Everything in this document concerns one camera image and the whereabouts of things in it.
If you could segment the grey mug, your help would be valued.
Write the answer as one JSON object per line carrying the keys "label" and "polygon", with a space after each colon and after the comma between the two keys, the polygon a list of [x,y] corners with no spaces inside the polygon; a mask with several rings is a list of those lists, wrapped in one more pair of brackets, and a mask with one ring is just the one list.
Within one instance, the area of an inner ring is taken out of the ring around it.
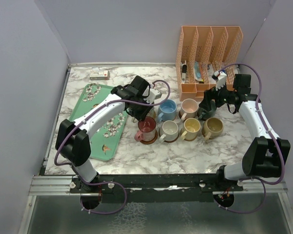
{"label": "grey mug", "polygon": [[204,108],[199,107],[197,111],[198,119],[206,121],[207,119],[214,117],[216,113],[216,106],[211,104],[211,110],[207,111]]}

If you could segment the pink mug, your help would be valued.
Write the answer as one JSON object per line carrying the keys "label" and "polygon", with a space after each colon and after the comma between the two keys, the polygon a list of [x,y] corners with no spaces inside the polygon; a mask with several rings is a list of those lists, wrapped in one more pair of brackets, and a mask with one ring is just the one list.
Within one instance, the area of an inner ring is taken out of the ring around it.
{"label": "pink mug", "polygon": [[181,121],[185,121],[188,118],[194,118],[198,111],[199,105],[193,99],[185,99],[181,103],[181,109],[179,111],[179,117]]}

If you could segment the tan mug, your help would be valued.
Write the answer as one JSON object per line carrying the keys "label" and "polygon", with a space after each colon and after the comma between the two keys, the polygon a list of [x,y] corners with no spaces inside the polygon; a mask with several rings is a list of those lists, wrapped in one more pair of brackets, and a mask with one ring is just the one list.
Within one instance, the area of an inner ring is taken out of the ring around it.
{"label": "tan mug", "polygon": [[223,133],[223,130],[224,124],[222,120],[216,117],[211,117],[204,122],[202,127],[202,135],[205,141],[208,141],[219,137]]}

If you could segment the yellow mug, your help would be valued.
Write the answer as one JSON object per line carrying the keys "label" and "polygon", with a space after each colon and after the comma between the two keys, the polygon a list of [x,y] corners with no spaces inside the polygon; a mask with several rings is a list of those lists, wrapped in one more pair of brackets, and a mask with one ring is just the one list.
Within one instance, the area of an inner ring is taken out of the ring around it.
{"label": "yellow mug", "polygon": [[188,118],[185,120],[184,125],[180,131],[181,140],[193,141],[197,138],[201,129],[199,120],[195,118]]}

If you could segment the green floral mug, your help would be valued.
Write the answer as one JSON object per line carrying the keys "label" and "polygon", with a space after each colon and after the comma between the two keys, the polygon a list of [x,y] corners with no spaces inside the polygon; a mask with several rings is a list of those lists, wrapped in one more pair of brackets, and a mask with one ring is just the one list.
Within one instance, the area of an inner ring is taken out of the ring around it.
{"label": "green floral mug", "polygon": [[153,118],[154,120],[156,119],[156,111],[155,111],[155,108],[154,108],[154,107],[152,107],[152,108],[150,109],[150,111],[149,111],[148,114],[147,114],[147,117],[151,117],[151,118]]}

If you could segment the blue mug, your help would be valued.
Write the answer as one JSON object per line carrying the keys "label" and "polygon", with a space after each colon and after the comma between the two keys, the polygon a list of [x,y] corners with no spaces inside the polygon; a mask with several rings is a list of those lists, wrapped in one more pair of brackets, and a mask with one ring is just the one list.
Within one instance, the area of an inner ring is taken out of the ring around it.
{"label": "blue mug", "polygon": [[157,122],[161,121],[168,121],[168,120],[175,120],[176,118],[176,110],[177,110],[177,105],[175,101],[168,99],[161,105],[159,105],[158,108],[158,115],[157,115]]}

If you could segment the red floral mug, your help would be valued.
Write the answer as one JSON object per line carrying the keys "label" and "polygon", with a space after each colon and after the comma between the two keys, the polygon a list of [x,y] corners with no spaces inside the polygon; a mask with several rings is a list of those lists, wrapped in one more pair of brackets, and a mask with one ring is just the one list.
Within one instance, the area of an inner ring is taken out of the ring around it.
{"label": "red floral mug", "polygon": [[152,117],[145,117],[145,120],[138,121],[138,132],[134,139],[136,141],[150,142],[156,136],[156,121]]}

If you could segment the white cream mug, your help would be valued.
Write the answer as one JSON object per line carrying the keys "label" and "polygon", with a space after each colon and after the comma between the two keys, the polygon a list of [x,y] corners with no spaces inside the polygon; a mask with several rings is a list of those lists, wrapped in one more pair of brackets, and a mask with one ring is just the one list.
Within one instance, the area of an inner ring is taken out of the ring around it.
{"label": "white cream mug", "polygon": [[179,136],[178,125],[171,120],[165,121],[161,128],[159,129],[159,141],[164,142],[164,140],[172,141]]}

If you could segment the brown ringed wooden coaster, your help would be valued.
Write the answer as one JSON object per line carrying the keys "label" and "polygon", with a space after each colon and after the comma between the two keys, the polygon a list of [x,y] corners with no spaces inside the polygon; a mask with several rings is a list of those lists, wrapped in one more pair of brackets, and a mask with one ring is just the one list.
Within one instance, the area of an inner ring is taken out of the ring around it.
{"label": "brown ringed wooden coaster", "polygon": [[144,144],[144,145],[150,145],[150,144],[153,144],[157,140],[157,138],[158,138],[158,132],[156,130],[155,131],[155,136],[154,136],[154,138],[151,141],[143,141],[143,140],[141,140],[140,142],[142,144]]}

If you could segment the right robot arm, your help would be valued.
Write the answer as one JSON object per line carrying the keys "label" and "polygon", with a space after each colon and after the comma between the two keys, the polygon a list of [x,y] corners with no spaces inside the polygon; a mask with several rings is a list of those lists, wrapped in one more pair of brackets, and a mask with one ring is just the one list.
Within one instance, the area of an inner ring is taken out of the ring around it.
{"label": "right robot arm", "polygon": [[244,119],[252,137],[242,161],[224,166],[223,174],[214,179],[215,187],[225,191],[232,185],[232,180],[251,177],[275,177],[281,181],[291,145],[272,129],[263,112],[260,95],[251,94],[251,76],[235,75],[232,91],[227,89],[224,72],[215,72],[212,78],[216,85],[204,92],[198,109],[199,118],[207,119],[209,113],[223,105],[234,105],[234,112]]}

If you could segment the white printed packet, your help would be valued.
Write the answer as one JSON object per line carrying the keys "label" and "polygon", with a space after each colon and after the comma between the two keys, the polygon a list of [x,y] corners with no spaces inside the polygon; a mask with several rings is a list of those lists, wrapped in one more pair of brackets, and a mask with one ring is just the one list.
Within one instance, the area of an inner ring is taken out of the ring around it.
{"label": "white printed packet", "polygon": [[208,80],[209,84],[215,84],[216,81],[212,78],[212,75],[214,74],[214,69],[212,64],[208,64],[207,66],[207,75],[208,75]]}

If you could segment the white blue packet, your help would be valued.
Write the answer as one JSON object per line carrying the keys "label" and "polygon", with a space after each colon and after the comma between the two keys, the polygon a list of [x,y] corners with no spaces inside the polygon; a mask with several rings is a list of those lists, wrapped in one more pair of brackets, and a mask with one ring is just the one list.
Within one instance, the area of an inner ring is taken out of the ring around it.
{"label": "white blue packet", "polygon": [[199,63],[197,61],[194,62],[194,78],[198,83],[204,83],[201,73],[200,73],[200,68],[199,68]]}

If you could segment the peach plastic file organizer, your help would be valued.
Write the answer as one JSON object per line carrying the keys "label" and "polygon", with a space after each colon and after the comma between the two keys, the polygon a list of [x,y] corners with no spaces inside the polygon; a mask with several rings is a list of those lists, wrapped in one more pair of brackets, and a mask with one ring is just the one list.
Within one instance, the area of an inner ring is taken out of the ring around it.
{"label": "peach plastic file organizer", "polygon": [[[179,100],[187,98],[202,101],[204,91],[215,87],[209,84],[207,66],[214,71],[235,63],[239,55],[243,33],[239,26],[182,26],[176,57]],[[194,62],[199,63],[204,83],[194,78]],[[182,64],[187,65],[186,82],[181,83]]]}

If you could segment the green serving tray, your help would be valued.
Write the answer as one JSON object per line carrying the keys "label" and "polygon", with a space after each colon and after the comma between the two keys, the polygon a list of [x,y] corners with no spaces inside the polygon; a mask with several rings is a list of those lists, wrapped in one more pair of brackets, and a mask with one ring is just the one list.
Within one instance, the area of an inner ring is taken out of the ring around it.
{"label": "green serving tray", "polygon": [[[112,90],[111,86],[91,83],[84,87],[77,104],[75,105],[70,121],[84,116],[86,113],[100,104]],[[127,113],[122,112],[108,120],[90,139],[90,158],[98,160],[110,160],[114,157],[119,140],[121,138]]]}

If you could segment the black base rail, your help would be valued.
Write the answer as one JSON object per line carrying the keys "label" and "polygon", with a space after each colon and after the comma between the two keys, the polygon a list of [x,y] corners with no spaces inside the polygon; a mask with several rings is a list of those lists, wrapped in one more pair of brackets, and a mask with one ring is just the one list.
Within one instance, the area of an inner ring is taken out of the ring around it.
{"label": "black base rail", "polygon": [[213,202],[213,193],[240,192],[236,181],[223,173],[214,174],[149,174],[99,175],[90,185],[72,178],[73,195],[81,195],[103,203],[161,203],[200,201]]}

